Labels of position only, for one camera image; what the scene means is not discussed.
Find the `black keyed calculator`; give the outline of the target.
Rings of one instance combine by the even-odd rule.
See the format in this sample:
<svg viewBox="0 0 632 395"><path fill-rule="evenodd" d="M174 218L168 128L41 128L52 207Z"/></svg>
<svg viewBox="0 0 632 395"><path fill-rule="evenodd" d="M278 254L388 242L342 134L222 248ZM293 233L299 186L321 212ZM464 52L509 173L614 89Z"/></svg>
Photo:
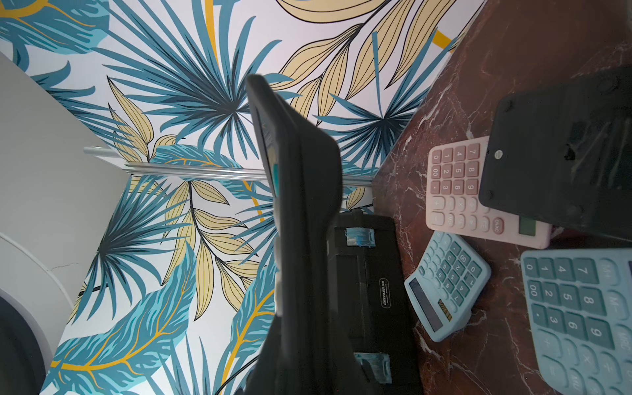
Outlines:
<svg viewBox="0 0 632 395"><path fill-rule="evenodd" d="M378 394L329 304L328 233L342 204L337 143L260 75L246 81L253 126L273 193L275 313L247 394Z"/></svg>

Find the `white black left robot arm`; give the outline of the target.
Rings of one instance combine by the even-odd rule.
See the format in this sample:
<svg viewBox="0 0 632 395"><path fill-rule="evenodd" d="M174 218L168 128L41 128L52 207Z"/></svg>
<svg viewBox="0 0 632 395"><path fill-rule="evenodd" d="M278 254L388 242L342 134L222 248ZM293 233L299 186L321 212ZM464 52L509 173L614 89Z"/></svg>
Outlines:
<svg viewBox="0 0 632 395"><path fill-rule="evenodd" d="M98 138L1 61L1 391L36 394L127 179Z"/></svg>

